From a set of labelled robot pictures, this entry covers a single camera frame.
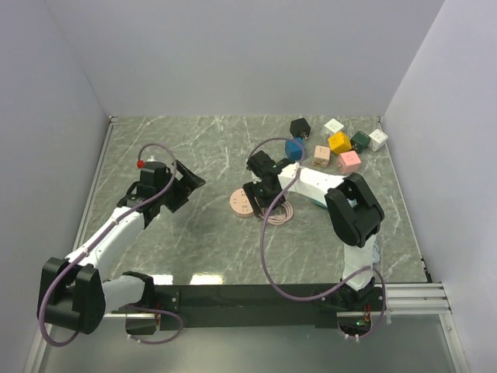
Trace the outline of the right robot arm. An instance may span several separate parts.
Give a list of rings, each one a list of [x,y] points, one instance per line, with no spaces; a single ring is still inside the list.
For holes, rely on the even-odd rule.
[[[272,160],[264,151],[253,151],[246,162],[259,180],[243,186],[254,211],[266,209],[259,239],[263,273],[279,295],[295,302],[311,302],[341,295],[345,307],[357,310],[374,288],[374,243],[384,211],[365,179],[358,173],[334,176],[301,165],[300,161]],[[342,280],[332,288],[307,297],[285,292],[270,276],[265,258],[265,235],[272,209],[293,192],[326,206],[335,234],[344,245]]]

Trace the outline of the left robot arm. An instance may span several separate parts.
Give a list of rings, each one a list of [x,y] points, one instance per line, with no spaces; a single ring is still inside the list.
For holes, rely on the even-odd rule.
[[[109,219],[84,244],[63,259],[50,258],[41,271],[40,325],[51,324],[90,334],[103,316],[130,305],[146,312],[155,304],[152,276],[127,271],[116,280],[105,276],[116,256],[131,245],[162,207],[174,213],[205,180],[180,161],[140,161],[140,177],[116,204]]]

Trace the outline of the teal triangular power strip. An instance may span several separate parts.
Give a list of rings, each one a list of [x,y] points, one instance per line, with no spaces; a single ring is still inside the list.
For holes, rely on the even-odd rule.
[[[322,207],[322,208],[327,208],[327,205],[326,204],[323,204],[317,200],[313,200],[313,203],[319,207]]]

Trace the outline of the blue cube plug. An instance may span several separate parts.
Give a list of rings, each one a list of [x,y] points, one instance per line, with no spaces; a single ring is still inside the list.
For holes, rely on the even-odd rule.
[[[299,161],[304,151],[304,140],[300,137],[285,141],[285,154],[289,160]]]

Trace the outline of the black cube plug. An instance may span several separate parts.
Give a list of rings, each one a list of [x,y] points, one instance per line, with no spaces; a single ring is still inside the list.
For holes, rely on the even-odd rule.
[[[290,133],[293,138],[308,139],[311,127],[305,118],[298,118],[290,122]]]

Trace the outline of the beige pink cube plug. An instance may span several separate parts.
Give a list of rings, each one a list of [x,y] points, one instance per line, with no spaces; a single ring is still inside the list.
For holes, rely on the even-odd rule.
[[[331,150],[327,146],[316,145],[315,152],[312,159],[312,165],[316,167],[325,168],[329,164],[331,158]]]

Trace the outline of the pink round socket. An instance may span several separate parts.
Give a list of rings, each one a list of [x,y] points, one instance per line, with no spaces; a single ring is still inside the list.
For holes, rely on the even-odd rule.
[[[242,188],[231,194],[229,204],[232,212],[240,218],[250,218],[254,215],[252,205]]]

